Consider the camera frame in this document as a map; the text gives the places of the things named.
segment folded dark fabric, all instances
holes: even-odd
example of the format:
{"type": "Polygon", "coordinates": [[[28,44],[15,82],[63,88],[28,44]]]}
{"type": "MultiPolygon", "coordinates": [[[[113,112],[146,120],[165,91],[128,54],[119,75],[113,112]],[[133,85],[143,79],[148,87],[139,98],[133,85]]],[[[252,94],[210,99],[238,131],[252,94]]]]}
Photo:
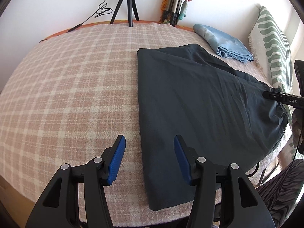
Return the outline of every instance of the folded dark fabric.
{"type": "Polygon", "coordinates": [[[279,143],[288,117],[276,90],[232,69],[197,44],[139,49],[138,103],[145,187],[157,211],[193,200],[183,180],[173,139],[181,134],[215,164],[234,162],[246,172],[279,143]]]}
{"type": "Polygon", "coordinates": [[[224,58],[235,58],[244,63],[253,61],[252,54],[235,37],[213,27],[200,24],[195,24],[193,30],[208,42],[217,55],[224,58]]]}

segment patterned pillow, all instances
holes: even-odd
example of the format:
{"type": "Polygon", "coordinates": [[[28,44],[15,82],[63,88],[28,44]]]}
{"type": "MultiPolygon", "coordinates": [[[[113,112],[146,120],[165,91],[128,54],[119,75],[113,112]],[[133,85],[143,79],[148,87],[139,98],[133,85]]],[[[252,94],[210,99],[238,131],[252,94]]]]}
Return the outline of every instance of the patterned pillow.
{"type": "Polygon", "coordinates": [[[264,6],[261,7],[259,18],[249,35],[249,44],[257,65],[263,68],[272,86],[290,92],[292,62],[289,43],[264,6]]]}

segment zebra print pants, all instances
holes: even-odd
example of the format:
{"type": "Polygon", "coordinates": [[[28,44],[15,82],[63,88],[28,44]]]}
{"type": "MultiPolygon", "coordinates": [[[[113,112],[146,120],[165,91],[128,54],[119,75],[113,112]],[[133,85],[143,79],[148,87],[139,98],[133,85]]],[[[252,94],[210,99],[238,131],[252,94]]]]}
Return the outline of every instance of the zebra print pants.
{"type": "MultiPolygon", "coordinates": [[[[283,224],[293,208],[304,183],[304,160],[297,159],[291,168],[290,166],[291,164],[274,178],[256,188],[268,208],[276,228],[283,224]]],[[[220,205],[221,203],[215,206],[215,221],[220,219],[220,205]]]]}

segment silver screw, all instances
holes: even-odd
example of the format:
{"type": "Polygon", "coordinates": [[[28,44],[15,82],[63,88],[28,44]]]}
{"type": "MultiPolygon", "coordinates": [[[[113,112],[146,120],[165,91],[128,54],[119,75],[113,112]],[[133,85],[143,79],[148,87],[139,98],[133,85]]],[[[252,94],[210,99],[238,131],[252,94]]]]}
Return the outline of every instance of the silver screw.
{"type": "Polygon", "coordinates": [[[204,157],[198,157],[197,161],[200,162],[200,163],[205,163],[206,159],[204,157]]]}
{"type": "Polygon", "coordinates": [[[239,165],[236,163],[232,163],[231,168],[237,170],[239,168],[239,165]]]}
{"type": "Polygon", "coordinates": [[[95,163],[100,163],[102,161],[102,158],[101,157],[96,157],[94,158],[94,162],[95,163]]]}
{"type": "Polygon", "coordinates": [[[61,169],[62,170],[66,170],[66,169],[68,169],[69,168],[69,165],[68,164],[63,164],[63,165],[61,165],[61,169]]]}

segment light blue folded cloth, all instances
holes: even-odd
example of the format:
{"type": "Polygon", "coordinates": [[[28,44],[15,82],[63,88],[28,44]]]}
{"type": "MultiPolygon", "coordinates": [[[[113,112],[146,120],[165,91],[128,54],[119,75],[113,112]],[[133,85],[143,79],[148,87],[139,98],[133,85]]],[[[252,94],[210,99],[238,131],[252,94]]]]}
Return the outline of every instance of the light blue folded cloth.
{"type": "Polygon", "coordinates": [[[235,37],[213,27],[200,24],[195,24],[193,30],[205,39],[219,56],[235,58],[243,63],[253,61],[252,54],[242,42],[235,37]]]}

